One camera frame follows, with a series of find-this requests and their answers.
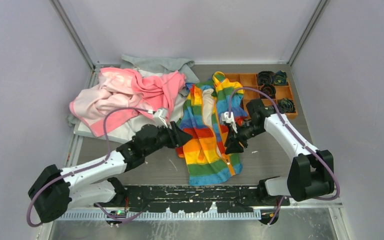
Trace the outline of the rainbow striped zip jacket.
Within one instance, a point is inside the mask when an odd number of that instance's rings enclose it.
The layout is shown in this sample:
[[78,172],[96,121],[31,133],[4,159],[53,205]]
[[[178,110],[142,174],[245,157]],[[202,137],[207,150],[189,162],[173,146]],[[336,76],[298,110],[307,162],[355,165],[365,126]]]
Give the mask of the rainbow striped zip jacket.
[[243,169],[239,154],[226,153],[229,130],[220,121],[228,110],[238,124],[247,118],[241,107],[242,84],[217,71],[210,80],[188,85],[188,89],[183,115],[177,124],[192,139],[176,149],[178,156],[185,159],[188,183],[191,186],[224,183]]

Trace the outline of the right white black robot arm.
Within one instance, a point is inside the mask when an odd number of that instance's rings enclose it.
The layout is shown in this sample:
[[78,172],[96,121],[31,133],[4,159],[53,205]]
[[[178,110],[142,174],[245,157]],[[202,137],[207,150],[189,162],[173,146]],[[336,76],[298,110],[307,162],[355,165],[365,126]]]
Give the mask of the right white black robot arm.
[[277,196],[293,198],[297,202],[320,198],[334,192],[333,155],[309,143],[273,105],[265,106],[260,99],[246,104],[250,118],[239,124],[232,112],[221,114],[221,121],[228,127],[225,153],[242,153],[248,140],[262,133],[269,133],[280,144],[291,161],[286,177],[260,180],[257,198],[263,205],[271,205]]

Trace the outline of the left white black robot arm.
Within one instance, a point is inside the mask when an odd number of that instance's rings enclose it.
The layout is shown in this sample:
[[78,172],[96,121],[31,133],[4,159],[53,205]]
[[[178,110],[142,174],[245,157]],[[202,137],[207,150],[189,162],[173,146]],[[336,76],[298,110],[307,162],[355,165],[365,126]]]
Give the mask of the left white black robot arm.
[[28,225],[38,227],[52,222],[78,207],[121,206],[127,192],[115,175],[142,165],[147,156],[164,147],[179,148],[192,138],[174,121],[169,127],[146,124],[130,141],[106,156],[62,169],[54,164],[45,167],[28,191]]

